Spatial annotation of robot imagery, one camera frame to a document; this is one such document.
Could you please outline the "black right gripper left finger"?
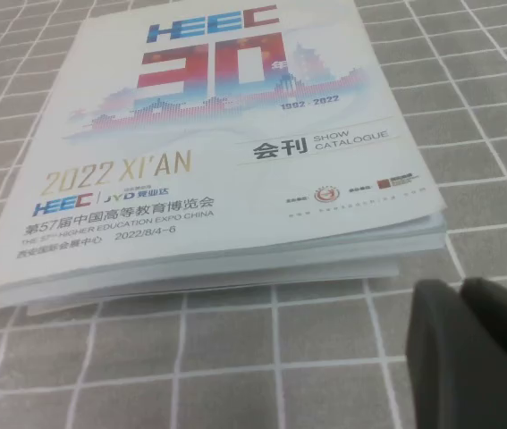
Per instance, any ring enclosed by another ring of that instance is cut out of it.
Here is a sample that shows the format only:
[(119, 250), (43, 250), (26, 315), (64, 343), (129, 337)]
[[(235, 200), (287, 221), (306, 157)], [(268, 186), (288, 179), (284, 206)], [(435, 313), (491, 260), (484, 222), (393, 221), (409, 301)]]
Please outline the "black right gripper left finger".
[(440, 280), (416, 283), (406, 358), (419, 428), (507, 428), (507, 353)]

